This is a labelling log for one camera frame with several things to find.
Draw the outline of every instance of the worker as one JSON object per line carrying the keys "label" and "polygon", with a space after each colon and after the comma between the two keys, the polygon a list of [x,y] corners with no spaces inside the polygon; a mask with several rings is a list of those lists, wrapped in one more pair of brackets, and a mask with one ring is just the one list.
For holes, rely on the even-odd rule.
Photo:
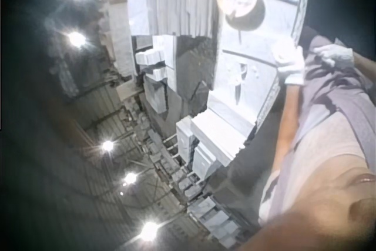
{"label": "worker", "polygon": [[262,228],[242,251],[359,250],[375,230],[376,63],[310,28],[302,38],[272,48],[286,101]]}

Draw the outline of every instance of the bright light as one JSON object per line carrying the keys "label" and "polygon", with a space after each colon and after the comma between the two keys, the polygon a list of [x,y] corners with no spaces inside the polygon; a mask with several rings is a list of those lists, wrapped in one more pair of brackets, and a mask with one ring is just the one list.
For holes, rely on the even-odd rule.
{"label": "bright light", "polygon": [[112,151],[112,149],[113,149],[113,142],[109,141],[109,140],[103,142],[102,149],[105,150],[105,151],[107,151],[107,152]]}
{"label": "bright light", "polygon": [[128,173],[128,175],[126,175],[126,177],[124,178],[124,181],[128,185],[135,183],[136,180],[137,180],[137,175],[135,173]]}
{"label": "bright light", "polygon": [[144,241],[153,241],[157,236],[158,228],[156,223],[146,223],[141,231],[140,238]]}
{"label": "bright light", "polygon": [[86,38],[79,32],[72,32],[68,35],[68,37],[71,44],[75,47],[80,48],[82,45],[86,43]]}

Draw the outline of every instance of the white structure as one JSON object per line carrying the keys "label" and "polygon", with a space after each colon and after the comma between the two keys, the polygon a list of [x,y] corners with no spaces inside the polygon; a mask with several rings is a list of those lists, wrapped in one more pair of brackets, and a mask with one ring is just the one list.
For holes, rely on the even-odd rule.
{"label": "white structure", "polygon": [[109,5],[111,37],[116,58],[115,67],[124,77],[136,74],[132,37],[127,16],[127,3],[121,2]]}
{"label": "white structure", "polygon": [[146,73],[145,75],[148,78],[156,82],[159,82],[162,79],[167,78],[166,67],[161,67],[161,68],[156,68],[156,69],[153,68],[153,69],[150,69],[149,72],[151,73]]}
{"label": "white structure", "polygon": [[201,142],[194,150],[192,171],[200,178],[207,179],[219,167],[221,163]]}
{"label": "white structure", "polygon": [[182,157],[186,163],[192,161],[194,150],[193,143],[195,137],[190,130],[191,123],[192,118],[190,116],[186,116],[176,123],[177,148],[180,157]]}
{"label": "white structure", "polygon": [[161,114],[167,111],[165,85],[161,82],[153,82],[147,76],[144,76],[143,87],[145,89],[145,97],[151,107]]}
{"label": "white structure", "polygon": [[216,0],[128,0],[132,35],[212,37]]}
{"label": "white structure", "polygon": [[136,62],[138,65],[155,65],[165,60],[165,53],[162,49],[152,48],[144,52],[136,53]]}
{"label": "white structure", "polygon": [[225,167],[244,148],[245,137],[211,109],[192,119],[191,130]]}

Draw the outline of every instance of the gloved hand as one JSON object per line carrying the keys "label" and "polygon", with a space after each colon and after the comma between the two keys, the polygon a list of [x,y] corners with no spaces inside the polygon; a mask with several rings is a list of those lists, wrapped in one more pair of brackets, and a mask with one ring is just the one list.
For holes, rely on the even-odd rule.
{"label": "gloved hand", "polygon": [[315,48],[313,52],[332,67],[354,67],[354,54],[351,48],[330,44]]}
{"label": "gloved hand", "polygon": [[286,85],[304,85],[306,63],[304,62],[303,49],[295,47],[291,38],[278,41],[272,47],[274,59],[278,64],[278,72],[285,76]]}

